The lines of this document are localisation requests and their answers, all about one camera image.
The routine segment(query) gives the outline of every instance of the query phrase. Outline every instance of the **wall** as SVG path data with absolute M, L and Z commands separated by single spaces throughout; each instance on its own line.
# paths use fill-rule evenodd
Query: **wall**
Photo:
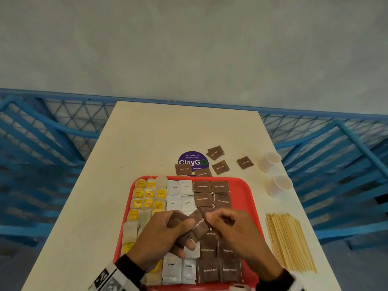
M 387 0 L 0 0 L 0 88 L 388 114 Z

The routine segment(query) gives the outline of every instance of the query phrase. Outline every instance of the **black sleeve cuff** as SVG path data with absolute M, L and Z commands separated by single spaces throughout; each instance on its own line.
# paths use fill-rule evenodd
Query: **black sleeve cuff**
M 124 254 L 116 261 L 115 265 L 124 276 L 140 289 L 140 280 L 144 276 L 144 271 L 137 264 Z
M 259 284 L 256 285 L 256 291 L 287 291 L 290 289 L 294 281 L 295 279 L 293 276 L 291 276 L 286 269 L 283 269 L 283 273 L 275 280 L 259 280 Z

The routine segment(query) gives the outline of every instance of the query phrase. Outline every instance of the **paper cup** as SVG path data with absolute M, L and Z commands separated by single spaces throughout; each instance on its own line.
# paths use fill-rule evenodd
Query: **paper cup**
M 259 169 L 267 173 L 281 161 L 282 157 L 279 155 L 279 153 L 274 151 L 265 152 L 263 158 L 259 162 Z
M 288 176 L 274 176 L 266 187 L 266 191 L 271 197 L 278 197 L 282 193 L 292 188 L 292 181 Z

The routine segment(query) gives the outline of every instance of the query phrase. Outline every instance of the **cup rim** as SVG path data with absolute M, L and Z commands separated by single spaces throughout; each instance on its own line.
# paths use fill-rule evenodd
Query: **cup rim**
M 274 162 L 274 161 L 270 160 L 270 159 L 268 158 L 268 154 L 272 154 L 272 155 L 274 155 L 275 157 L 277 157 L 277 158 L 278 158 L 278 161 L 277 161 L 277 162 Z M 268 160 L 270 163 L 273 163 L 273 164 L 277 164 L 277 163 L 280 163 L 280 162 L 282 161 L 282 157 L 281 157 L 280 154 L 277 153 L 276 151 L 267 151 L 267 152 L 264 153 L 264 157 L 265 157 L 266 160 Z
M 283 179 L 283 181 L 287 182 L 287 184 L 285 186 L 281 186 L 279 184 L 280 180 L 279 179 Z M 286 176 L 286 175 L 277 175 L 277 176 L 274 176 L 274 182 L 276 184 L 276 186 L 284 191 L 288 191 L 288 190 L 291 190 L 292 187 L 293 187 L 293 183 L 292 183 L 292 180 Z

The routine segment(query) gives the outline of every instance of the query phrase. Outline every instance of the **sleeve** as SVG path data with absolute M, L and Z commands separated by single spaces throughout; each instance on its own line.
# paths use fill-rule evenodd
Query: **sleeve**
M 111 262 L 94 280 L 88 291 L 140 290 L 140 280 L 144 271 L 139 268 L 127 255 L 120 257 L 116 263 Z
M 256 291 L 305 291 L 302 284 L 296 280 L 286 269 L 272 281 L 260 280 Z

